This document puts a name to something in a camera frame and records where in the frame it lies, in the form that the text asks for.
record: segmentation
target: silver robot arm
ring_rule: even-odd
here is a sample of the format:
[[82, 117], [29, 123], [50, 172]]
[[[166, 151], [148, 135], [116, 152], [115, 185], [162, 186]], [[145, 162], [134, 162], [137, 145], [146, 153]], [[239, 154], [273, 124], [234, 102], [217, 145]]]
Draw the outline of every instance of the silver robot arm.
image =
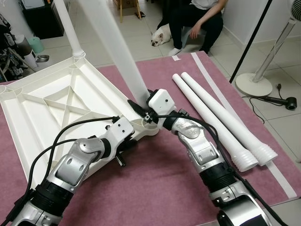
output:
[[100, 159], [110, 161], [117, 148], [135, 132], [126, 118], [121, 118], [100, 137], [74, 142], [48, 175], [36, 187], [33, 198], [22, 208], [12, 226], [56, 226], [71, 198], [84, 181], [89, 166]]
[[[134, 109], [137, 105], [129, 101]], [[221, 226], [272, 226], [269, 218], [257, 204], [251, 192], [242, 181], [237, 180], [233, 169], [225, 162], [221, 153], [207, 140], [204, 127], [192, 120], [181, 118], [188, 116], [184, 110], [178, 113], [174, 101], [164, 89], [153, 92], [148, 99], [150, 109], [144, 120], [155, 122], [177, 135], [186, 147], [204, 184], [209, 189], [209, 197], [220, 208], [217, 220]], [[158, 115], [172, 117], [157, 118]]]

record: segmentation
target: wooden chair leg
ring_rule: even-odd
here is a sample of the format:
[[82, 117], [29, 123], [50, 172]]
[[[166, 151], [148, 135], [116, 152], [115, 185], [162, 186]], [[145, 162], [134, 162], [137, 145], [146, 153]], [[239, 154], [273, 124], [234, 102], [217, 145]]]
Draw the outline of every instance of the wooden chair leg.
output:
[[139, 7], [139, 0], [136, 0], [136, 7], [137, 7], [137, 13], [138, 13], [139, 19], [141, 20], [140, 7]]
[[122, 23], [122, 0], [120, 0], [120, 22]]

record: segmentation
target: french bulldog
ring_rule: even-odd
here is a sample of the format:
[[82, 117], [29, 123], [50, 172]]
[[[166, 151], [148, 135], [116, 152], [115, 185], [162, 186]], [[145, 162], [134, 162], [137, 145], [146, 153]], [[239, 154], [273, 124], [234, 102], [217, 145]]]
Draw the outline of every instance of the french bulldog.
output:
[[152, 34], [151, 45], [158, 46], [162, 45], [166, 42], [169, 42], [171, 39], [171, 32], [169, 28], [169, 24], [166, 24], [156, 30], [155, 33]]

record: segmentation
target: black pole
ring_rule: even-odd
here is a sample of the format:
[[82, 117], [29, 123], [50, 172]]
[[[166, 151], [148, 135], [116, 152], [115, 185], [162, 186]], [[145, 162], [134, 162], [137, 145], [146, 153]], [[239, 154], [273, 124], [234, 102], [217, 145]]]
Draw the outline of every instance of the black pole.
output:
[[264, 8], [264, 11], [263, 11], [263, 13], [262, 13], [262, 15], [261, 15], [261, 17], [260, 17], [260, 19], [259, 19], [259, 21], [258, 21], [258, 24], [257, 24], [257, 26], [255, 27], [255, 30], [254, 30], [254, 32], [253, 32], [253, 34], [252, 34], [252, 36], [251, 36], [251, 38], [250, 38], [250, 40], [249, 40], [249, 42], [248, 42], [246, 48], [245, 48], [245, 50], [244, 50], [244, 53], [243, 53], [243, 55], [241, 56], [241, 58], [240, 58], [240, 60], [239, 60], [239, 62], [238, 62], [238, 64], [237, 64], [237, 66], [236, 66], [236, 68], [235, 68], [235, 70], [234, 70], [234, 72], [233, 72], [233, 74], [232, 74], [232, 76], [231, 76], [231, 79], [230, 79], [230, 81], [229, 81], [230, 83], [233, 82], [233, 80], [234, 80], [234, 78], [235, 78], [235, 76], [236, 76], [236, 74], [237, 74], [237, 72], [238, 72], [238, 70], [239, 70], [241, 64], [243, 63], [243, 61], [244, 61], [244, 59], [245, 59], [245, 56], [246, 56], [246, 54], [248, 53], [249, 48], [251, 47], [251, 45], [252, 45], [252, 43], [253, 43], [253, 40], [254, 40], [254, 38], [255, 38], [256, 35], [257, 35], [257, 32], [258, 32], [258, 30], [259, 30], [259, 28], [260, 28], [260, 26], [261, 26], [261, 24], [262, 24], [262, 22], [263, 22], [263, 19], [264, 19], [265, 15], [266, 15], [267, 12], [268, 12], [268, 9], [269, 9], [271, 3], [272, 3], [272, 0], [268, 0], [268, 3], [267, 3], [267, 5], [266, 5], [266, 7]]

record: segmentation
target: white sock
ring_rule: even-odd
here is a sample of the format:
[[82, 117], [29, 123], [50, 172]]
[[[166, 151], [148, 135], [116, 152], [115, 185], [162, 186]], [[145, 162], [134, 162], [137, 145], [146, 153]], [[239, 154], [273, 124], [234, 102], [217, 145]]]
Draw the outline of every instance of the white sock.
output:
[[177, 55], [179, 52], [181, 52], [181, 49], [177, 49], [177, 48], [173, 48], [169, 53], [168, 56], [175, 56]]

